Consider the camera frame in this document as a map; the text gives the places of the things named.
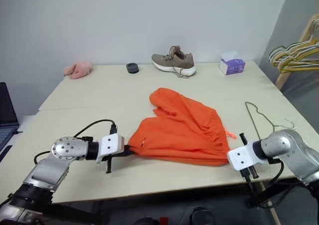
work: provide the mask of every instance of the tissue box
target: tissue box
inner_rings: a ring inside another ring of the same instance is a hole
[[[242,59],[232,59],[229,61],[221,59],[219,69],[223,71],[225,75],[237,74],[243,72],[245,64],[245,61]]]

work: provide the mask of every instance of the pink towel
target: pink towel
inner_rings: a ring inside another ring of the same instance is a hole
[[[79,60],[71,66],[64,67],[64,75],[69,75],[70,79],[82,78],[93,69],[90,62]]]

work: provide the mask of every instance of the white wall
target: white wall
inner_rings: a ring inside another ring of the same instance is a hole
[[[239,50],[259,63],[284,0],[0,0],[0,78],[19,115],[35,113],[62,70],[149,63],[179,44],[195,62]]]

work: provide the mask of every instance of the laptop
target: laptop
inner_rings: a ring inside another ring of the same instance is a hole
[[[15,134],[19,128],[8,88],[4,82],[0,82],[0,150]]]

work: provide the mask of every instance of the white sole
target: white sole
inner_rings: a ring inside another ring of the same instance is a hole
[[[153,64],[156,66],[157,69],[160,69],[165,72],[177,72],[181,75],[191,76],[196,72],[196,67],[189,68],[189,69],[183,69],[179,67],[168,67],[168,66],[161,66],[153,61]]]

